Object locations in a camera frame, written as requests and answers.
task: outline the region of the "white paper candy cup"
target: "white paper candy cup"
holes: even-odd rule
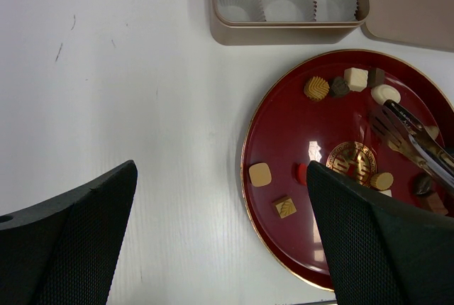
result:
[[[219,13],[229,21],[264,22],[260,0],[218,0]]]
[[[315,21],[314,0],[262,0],[262,5],[269,22]]]
[[[356,21],[358,0],[315,0],[318,22]]]

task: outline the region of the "box lid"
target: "box lid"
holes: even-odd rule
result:
[[[362,29],[380,40],[454,50],[454,0],[370,0]]]

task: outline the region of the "gold logo on plate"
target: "gold logo on plate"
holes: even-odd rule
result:
[[[377,174],[374,154],[358,142],[344,142],[335,147],[329,154],[326,166],[365,186],[369,185],[370,178]]]

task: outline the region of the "table surface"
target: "table surface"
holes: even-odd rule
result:
[[[138,188],[109,304],[333,299],[288,273],[238,190],[255,107],[290,68],[366,48],[428,74],[454,100],[454,54],[367,39],[225,47],[206,0],[0,0],[0,214],[127,159]]]

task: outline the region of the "serving tongs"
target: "serving tongs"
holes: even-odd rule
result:
[[[454,197],[454,159],[432,139],[417,117],[388,100],[370,114],[369,121],[384,143],[427,172]]]

